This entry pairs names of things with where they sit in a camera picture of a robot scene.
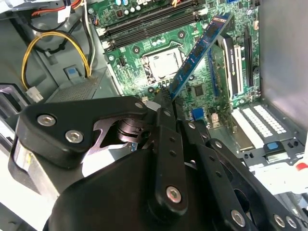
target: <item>bolt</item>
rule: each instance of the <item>bolt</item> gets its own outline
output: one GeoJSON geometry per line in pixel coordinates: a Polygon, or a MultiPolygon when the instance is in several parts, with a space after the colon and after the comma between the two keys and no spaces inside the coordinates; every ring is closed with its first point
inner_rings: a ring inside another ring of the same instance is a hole
{"type": "Polygon", "coordinates": [[[280,227],[285,227],[284,221],[282,220],[281,217],[279,217],[277,214],[274,214],[274,219],[275,222],[280,226],[280,227]]]}
{"type": "Polygon", "coordinates": [[[172,201],[173,203],[180,203],[182,196],[179,190],[173,186],[169,186],[166,190],[167,197],[172,201]]]}
{"type": "Polygon", "coordinates": [[[251,10],[251,9],[248,9],[248,10],[246,11],[246,14],[247,14],[247,15],[251,15],[251,14],[252,14],[252,10],[251,10]]]}
{"type": "Polygon", "coordinates": [[[89,13],[89,14],[93,14],[93,13],[94,13],[94,10],[93,10],[92,8],[89,8],[89,9],[88,9],[88,13],[89,13]]]}
{"type": "Polygon", "coordinates": [[[215,144],[216,144],[216,146],[217,146],[218,148],[222,148],[221,143],[219,143],[218,141],[215,141],[215,144]]]}
{"type": "Polygon", "coordinates": [[[244,217],[240,214],[239,211],[237,210],[232,210],[231,211],[231,216],[233,218],[233,220],[235,221],[236,224],[238,224],[241,227],[245,227],[246,223],[245,223],[245,219],[244,217]]]}
{"type": "Polygon", "coordinates": [[[165,115],[171,116],[171,114],[168,111],[164,111],[165,115]]]}
{"type": "Polygon", "coordinates": [[[142,104],[141,103],[135,103],[136,107],[138,108],[143,108],[142,104]]]}
{"type": "Polygon", "coordinates": [[[192,128],[192,129],[195,129],[196,126],[193,124],[193,123],[188,123],[188,125],[192,128]]]}
{"type": "Polygon", "coordinates": [[[296,229],[297,225],[296,223],[292,220],[292,218],[290,218],[289,216],[285,217],[287,219],[287,222],[289,223],[289,225],[291,225],[292,228],[296,229]]]}
{"type": "Polygon", "coordinates": [[[50,127],[55,125],[56,119],[51,115],[40,115],[38,117],[38,123],[43,126],[50,127]]]}
{"type": "Polygon", "coordinates": [[[80,131],[70,130],[65,134],[65,138],[70,143],[81,143],[83,141],[83,135],[80,131]]]}

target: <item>blue tab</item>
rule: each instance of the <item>blue tab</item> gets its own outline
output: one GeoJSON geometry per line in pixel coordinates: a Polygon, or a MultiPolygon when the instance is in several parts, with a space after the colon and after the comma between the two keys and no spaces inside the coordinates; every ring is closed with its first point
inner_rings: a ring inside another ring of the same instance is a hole
{"type": "Polygon", "coordinates": [[[278,148],[278,144],[276,142],[268,143],[267,146],[270,150],[274,150],[278,148]]]}

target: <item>blue ram stick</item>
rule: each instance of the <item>blue ram stick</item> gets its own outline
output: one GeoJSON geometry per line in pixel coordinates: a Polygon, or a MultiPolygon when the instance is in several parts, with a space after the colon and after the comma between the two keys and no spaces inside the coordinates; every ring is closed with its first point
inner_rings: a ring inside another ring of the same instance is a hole
{"type": "Polygon", "coordinates": [[[172,100],[180,93],[189,80],[189,77],[193,74],[205,54],[211,49],[217,36],[221,34],[231,18],[231,13],[218,14],[212,18],[204,33],[198,39],[182,66],[173,77],[173,82],[170,84],[170,96],[172,100]]]}

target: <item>red marking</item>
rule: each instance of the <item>red marking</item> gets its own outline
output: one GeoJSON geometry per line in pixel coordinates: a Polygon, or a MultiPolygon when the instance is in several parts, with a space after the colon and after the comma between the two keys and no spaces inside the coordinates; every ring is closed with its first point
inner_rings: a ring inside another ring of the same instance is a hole
{"type": "Polygon", "coordinates": [[[296,165],[296,169],[298,171],[303,170],[304,168],[308,168],[308,165],[306,165],[305,163],[300,163],[300,164],[296,165]]]}

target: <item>white cable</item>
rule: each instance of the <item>white cable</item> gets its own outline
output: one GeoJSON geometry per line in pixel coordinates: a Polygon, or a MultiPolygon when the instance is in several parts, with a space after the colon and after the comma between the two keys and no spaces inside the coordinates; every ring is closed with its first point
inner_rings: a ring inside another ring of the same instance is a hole
{"type": "Polygon", "coordinates": [[[86,0],[83,1],[83,5],[84,5],[84,8],[85,8],[85,18],[84,18],[84,20],[86,22],[87,31],[90,34],[90,38],[91,38],[91,41],[92,41],[92,44],[93,44],[93,55],[92,55],[91,61],[90,61],[90,75],[91,75],[96,49],[95,49],[95,44],[94,44],[94,39],[93,39],[92,31],[90,30],[90,27],[89,27],[88,8],[87,8],[87,1],[86,0]]]}

